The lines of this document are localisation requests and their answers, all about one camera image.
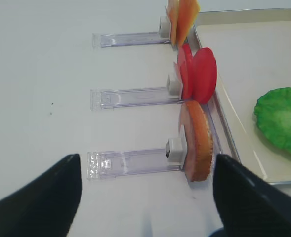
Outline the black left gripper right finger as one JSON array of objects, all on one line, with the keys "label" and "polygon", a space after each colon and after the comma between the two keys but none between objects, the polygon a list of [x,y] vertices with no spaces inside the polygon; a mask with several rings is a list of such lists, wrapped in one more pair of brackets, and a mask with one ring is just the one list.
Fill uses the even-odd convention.
[{"label": "black left gripper right finger", "polygon": [[291,237],[291,197],[229,155],[216,156],[213,197],[223,224],[214,237]]}]

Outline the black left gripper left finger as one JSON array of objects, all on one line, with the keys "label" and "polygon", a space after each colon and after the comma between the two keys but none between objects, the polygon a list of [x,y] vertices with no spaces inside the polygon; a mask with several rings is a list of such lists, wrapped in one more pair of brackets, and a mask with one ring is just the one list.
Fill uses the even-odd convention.
[{"label": "black left gripper left finger", "polygon": [[65,237],[82,196],[79,154],[0,200],[0,237]]}]

